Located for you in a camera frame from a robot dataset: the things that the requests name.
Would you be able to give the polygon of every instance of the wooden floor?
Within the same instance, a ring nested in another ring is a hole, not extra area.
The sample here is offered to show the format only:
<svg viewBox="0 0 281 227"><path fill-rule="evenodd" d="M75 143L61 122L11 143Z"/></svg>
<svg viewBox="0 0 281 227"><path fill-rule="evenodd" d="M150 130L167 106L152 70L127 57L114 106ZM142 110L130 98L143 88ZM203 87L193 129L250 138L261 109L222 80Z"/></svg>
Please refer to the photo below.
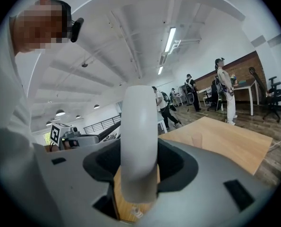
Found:
<svg viewBox="0 0 281 227"><path fill-rule="evenodd" d="M171 114L178 118L182 125L186 125L200 119L204 116L210 117L216 120L225 121L226 119L226 105L224 104L224 111L215 112L213 109L207 111L207 107L201 103L202 110L199 113L195 112L194 106L180 106L177 107L177 111L170 111ZM281 140L281 121L276 122L276 116L274 114L269 115L265 120L262 117L265 115L265 108L263 106L254 105L254 115L250 116L249 104L236 104L236 114L238 118L234 120L236 126L255 131L257 133L269 136L273 138L272 144L268 153L266 154L263 162L255 173L255 176L262 182L269 186L277 186L281 180L281 142L275 146ZM169 121L170 129L168 131L175 130L173 122ZM160 126L158 126L158 133L163 134Z"/></svg>

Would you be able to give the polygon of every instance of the ceiling light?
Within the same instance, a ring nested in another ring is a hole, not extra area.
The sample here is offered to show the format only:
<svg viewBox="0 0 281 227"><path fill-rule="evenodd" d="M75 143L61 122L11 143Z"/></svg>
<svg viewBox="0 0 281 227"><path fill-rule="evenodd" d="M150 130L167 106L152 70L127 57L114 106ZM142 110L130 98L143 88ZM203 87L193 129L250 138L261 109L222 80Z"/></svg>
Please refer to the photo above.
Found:
<svg viewBox="0 0 281 227"><path fill-rule="evenodd" d="M159 68L158 75L160 75L162 69L163 69L163 66L161 66L161 67Z"/></svg>
<svg viewBox="0 0 281 227"><path fill-rule="evenodd" d="M168 52L170 50L170 45L172 44L175 32L176 32L176 28L171 28L170 29L170 34L169 34L167 46L165 47L165 51L164 52Z"/></svg>
<svg viewBox="0 0 281 227"><path fill-rule="evenodd" d="M64 110L62 110L62 109L59 109L58 111L56 111L56 116L62 116L62 115L64 115L65 114L65 111Z"/></svg>

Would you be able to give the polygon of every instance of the white pants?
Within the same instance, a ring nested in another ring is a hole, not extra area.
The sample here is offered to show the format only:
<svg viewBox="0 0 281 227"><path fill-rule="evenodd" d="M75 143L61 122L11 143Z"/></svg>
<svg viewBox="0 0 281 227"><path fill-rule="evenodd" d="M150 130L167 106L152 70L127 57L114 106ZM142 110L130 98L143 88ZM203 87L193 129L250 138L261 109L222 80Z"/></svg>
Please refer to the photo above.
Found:
<svg viewBox="0 0 281 227"><path fill-rule="evenodd" d="M230 123L236 114L235 95L231 96L228 92L225 92L225 95L227 101L227 123Z"/></svg>

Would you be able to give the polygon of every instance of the woman in white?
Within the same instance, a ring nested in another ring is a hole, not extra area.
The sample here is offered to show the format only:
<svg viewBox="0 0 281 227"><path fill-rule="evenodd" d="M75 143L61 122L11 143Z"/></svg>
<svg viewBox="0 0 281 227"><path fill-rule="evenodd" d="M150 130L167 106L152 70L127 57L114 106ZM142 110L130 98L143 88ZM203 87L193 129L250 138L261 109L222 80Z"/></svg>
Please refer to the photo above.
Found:
<svg viewBox="0 0 281 227"><path fill-rule="evenodd" d="M217 71L219 81L226 87L224 93L227 101L227 123L235 125L235 123L233 122L233 119L237 118L235 95L233 87L231 85L230 76L225 70L223 70L223 66L223 58L215 60L215 69Z"/></svg>

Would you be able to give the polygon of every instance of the person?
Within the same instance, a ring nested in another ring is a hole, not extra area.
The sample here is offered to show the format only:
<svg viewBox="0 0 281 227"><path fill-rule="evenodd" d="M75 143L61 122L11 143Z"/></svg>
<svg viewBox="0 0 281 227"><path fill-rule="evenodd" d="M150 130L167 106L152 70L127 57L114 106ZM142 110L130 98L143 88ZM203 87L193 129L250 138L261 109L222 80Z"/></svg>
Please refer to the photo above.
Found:
<svg viewBox="0 0 281 227"><path fill-rule="evenodd" d="M173 95L173 103L174 103L174 106L175 106L175 107L178 107L179 104L177 103L177 100L176 100L176 96L177 96L178 93L175 93L175 89L174 89L174 88L172 88L171 93L172 93L172 95Z"/></svg>
<svg viewBox="0 0 281 227"><path fill-rule="evenodd" d="M49 204L56 216L59 212L41 180L35 154L38 148L34 147L30 110L15 56L69 39L71 19L71 7L67 3L39 0L17 16L5 17L0 26L0 184L26 210L37 202L38 212L30 210L29 214L51 215L47 217L53 226L62 223L54 222L58 218L44 209Z"/></svg>
<svg viewBox="0 0 281 227"><path fill-rule="evenodd" d="M229 74L223 70L224 59L216 59L215 60L215 69L217 71L217 75L219 81L224 85L224 94L226 96L227 101L227 123L235 125L233 119L237 118L236 115L236 103L235 103L235 95L233 92L233 87L231 85L231 80Z"/></svg>
<svg viewBox="0 0 281 227"><path fill-rule="evenodd" d="M163 116L164 119L164 124L167 129L169 129L169 121L168 118L174 122L174 127L177 126L179 121L174 118L174 116L171 115L168 103L164 100L163 95L160 91L157 91L156 87L152 87L154 90L154 93L156 95L156 103L157 103L157 108L160 108L160 113Z"/></svg>
<svg viewBox="0 0 281 227"><path fill-rule="evenodd" d="M197 87L196 87L196 83L193 79L191 79L191 75L190 74L187 74L187 80L186 80L186 86L187 86L187 91L191 91L194 95L194 107L195 107L195 110L196 112L199 112L201 111L201 108L199 106L199 99L198 99L198 94L197 94Z"/></svg>

